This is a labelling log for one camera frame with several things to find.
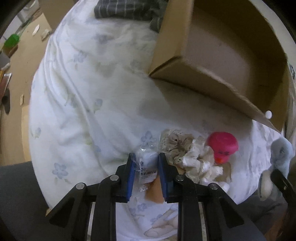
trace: wooden floor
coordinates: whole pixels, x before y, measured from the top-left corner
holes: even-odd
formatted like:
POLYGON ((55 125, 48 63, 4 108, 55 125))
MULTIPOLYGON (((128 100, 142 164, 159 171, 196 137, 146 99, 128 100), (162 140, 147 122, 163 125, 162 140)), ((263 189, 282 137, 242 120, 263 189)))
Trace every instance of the wooden floor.
MULTIPOLYGON (((48 39, 41 41, 41 34, 50 26, 42 14, 35 21, 31 22, 23 32, 18 50, 11 57, 11 67, 7 71, 12 73, 9 83, 10 90, 10 113, 5 114, 1 107, 1 134, 0 134, 0 165, 9 165, 24 162, 28 156, 28 141, 24 140, 26 159, 22 144, 22 109, 29 104, 30 90, 33 76, 44 56, 48 39), (37 25, 40 29, 35 36, 32 36, 37 25), (20 106, 20 97, 24 94, 24 104, 20 106)), ((24 108, 23 119, 27 123, 28 108, 24 108)), ((23 124, 23 135, 26 128, 23 124)))

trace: white bedsheet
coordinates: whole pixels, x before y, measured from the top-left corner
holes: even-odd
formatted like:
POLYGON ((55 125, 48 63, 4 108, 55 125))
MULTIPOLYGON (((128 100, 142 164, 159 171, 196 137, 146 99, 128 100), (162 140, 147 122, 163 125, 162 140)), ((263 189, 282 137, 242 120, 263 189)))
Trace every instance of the white bedsheet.
MULTIPOLYGON (((32 83, 30 151, 49 207, 76 183, 114 174, 136 146, 170 128, 195 137, 232 133, 239 151, 230 158, 228 194, 236 203, 247 199, 270 166, 270 145, 280 135, 208 97, 149 78, 157 34, 148 22, 96 20, 96 3, 80 0, 69 11, 32 83)), ((141 198, 117 205, 118 240, 149 240, 147 227, 171 206, 141 198), (139 223, 142 231, 136 232, 139 223)))

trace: pink ball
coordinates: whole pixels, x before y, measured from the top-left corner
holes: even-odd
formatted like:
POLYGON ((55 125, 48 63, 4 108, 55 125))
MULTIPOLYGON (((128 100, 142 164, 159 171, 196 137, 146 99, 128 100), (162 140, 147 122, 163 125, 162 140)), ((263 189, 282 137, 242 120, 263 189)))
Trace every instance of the pink ball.
POLYGON ((229 156, 239 149, 236 138, 228 132, 213 132, 207 139, 207 145, 213 149, 217 164, 226 163, 229 156))

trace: cardboard box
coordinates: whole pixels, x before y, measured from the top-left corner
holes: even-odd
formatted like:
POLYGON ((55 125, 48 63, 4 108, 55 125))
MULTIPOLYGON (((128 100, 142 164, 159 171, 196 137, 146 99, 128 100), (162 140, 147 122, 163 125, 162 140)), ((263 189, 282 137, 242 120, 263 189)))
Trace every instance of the cardboard box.
POLYGON ((50 27, 54 31, 76 0, 38 0, 50 27))
POLYGON ((170 0, 149 74, 211 96, 277 131, 284 126, 287 59, 272 27, 248 0, 170 0))

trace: gray cushion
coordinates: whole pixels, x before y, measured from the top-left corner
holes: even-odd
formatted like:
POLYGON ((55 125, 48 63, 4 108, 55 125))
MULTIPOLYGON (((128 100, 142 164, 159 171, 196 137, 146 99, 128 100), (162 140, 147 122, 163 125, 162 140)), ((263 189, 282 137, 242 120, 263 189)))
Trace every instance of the gray cushion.
POLYGON ((16 240, 44 222, 47 208, 32 162, 0 167, 0 218, 16 240))

